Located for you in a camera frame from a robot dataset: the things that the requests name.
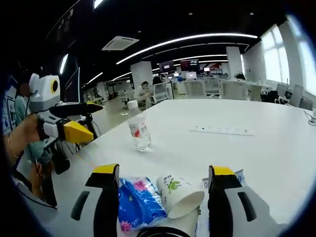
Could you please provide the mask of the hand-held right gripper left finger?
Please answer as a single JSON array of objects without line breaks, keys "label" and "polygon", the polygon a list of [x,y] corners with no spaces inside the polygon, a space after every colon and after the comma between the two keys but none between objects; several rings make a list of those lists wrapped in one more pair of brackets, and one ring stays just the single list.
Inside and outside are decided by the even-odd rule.
[{"label": "hand-held right gripper left finger", "polygon": [[57,215],[54,237],[116,237],[119,211],[119,164],[89,170],[79,163],[53,174]]}]

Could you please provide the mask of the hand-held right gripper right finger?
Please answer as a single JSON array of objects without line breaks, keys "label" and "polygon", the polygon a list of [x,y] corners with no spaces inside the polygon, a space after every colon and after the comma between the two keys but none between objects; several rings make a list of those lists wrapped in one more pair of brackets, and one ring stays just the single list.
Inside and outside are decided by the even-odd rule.
[{"label": "hand-held right gripper right finger", "polygon": [[209,166],[209,235],[211,237],[277,237],[279,224],[269,205],[223,166]]}]

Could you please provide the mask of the person's left hand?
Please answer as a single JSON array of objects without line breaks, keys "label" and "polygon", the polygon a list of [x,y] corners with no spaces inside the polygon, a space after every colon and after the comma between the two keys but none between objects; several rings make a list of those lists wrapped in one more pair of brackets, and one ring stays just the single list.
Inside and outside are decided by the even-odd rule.
[{"label": "person's left hand", "polygon": [[7,144],[14,157],[19,156],[28,144],[40,140],[37,125],[38,115],[30,114],[10,133]]}]

